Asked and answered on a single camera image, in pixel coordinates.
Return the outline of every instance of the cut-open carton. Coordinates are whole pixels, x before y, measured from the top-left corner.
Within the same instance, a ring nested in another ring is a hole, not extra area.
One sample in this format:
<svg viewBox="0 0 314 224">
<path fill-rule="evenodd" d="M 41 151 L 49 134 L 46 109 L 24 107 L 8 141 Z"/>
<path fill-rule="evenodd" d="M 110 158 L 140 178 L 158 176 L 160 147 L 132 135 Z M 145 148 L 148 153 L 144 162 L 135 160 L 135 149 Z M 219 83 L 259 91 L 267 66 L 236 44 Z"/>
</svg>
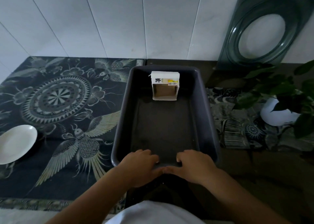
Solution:
<svg viewBox="0 0 314 224">
<path fill-rule="evenodd" d="M 179 91 L 179 72 L 152 71 L 153 100 L 176 101 Z"/>
</svg>

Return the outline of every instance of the white ceramic plate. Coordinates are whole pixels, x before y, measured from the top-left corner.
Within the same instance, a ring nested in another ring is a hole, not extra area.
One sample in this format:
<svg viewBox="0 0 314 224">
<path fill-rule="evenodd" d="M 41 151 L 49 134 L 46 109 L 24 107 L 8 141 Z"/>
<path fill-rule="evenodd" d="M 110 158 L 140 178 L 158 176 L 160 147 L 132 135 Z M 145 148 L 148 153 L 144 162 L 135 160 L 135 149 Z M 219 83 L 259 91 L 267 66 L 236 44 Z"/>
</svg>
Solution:
<svg viewBox="0 0 314 224">
<path fill-rule="evenodd" d="M 37 130 L 30 125 L 16 126 L 0 136 L 0 164 L 21 158 L 33 146 Z"/>
</svg>

